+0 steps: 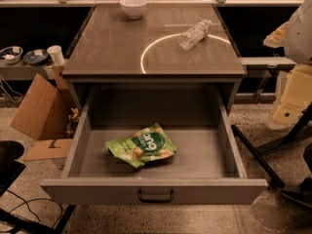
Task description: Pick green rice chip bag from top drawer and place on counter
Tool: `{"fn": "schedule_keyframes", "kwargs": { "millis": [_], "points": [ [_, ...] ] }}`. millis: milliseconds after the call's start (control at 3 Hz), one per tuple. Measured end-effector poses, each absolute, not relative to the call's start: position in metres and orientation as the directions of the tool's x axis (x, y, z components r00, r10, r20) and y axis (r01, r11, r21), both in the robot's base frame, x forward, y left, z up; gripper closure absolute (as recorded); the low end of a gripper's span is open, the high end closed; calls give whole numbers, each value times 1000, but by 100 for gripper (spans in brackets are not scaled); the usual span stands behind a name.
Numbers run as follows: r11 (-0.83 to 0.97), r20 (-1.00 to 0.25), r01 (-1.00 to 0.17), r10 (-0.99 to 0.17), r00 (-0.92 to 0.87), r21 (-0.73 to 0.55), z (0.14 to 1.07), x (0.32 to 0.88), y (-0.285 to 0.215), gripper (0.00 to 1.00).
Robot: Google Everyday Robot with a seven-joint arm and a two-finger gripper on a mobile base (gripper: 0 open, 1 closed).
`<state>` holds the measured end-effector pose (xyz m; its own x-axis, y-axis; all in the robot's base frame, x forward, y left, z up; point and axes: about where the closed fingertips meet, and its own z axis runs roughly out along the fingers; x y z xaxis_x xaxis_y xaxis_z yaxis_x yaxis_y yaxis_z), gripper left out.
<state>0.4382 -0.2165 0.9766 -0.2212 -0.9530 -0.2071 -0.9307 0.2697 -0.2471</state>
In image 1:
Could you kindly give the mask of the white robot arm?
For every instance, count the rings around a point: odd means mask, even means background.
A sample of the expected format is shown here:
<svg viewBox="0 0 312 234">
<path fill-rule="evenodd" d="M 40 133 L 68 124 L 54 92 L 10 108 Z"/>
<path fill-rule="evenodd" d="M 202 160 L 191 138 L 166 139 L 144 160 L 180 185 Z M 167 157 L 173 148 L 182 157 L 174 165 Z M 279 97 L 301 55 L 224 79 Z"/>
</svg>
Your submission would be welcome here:
<svg viewBox="0 0 312 234">
<path fill-rule="evenodd" d="M 288 74 L 278 78 L 282 92 L 276 96 L 267 120 L 270 129 L 281 130 L 295 124 L 312 103 L 312 0 L 304 0 L 263 44 L 283 47 L 285 57 L 295 63 Z"/>
</svg>

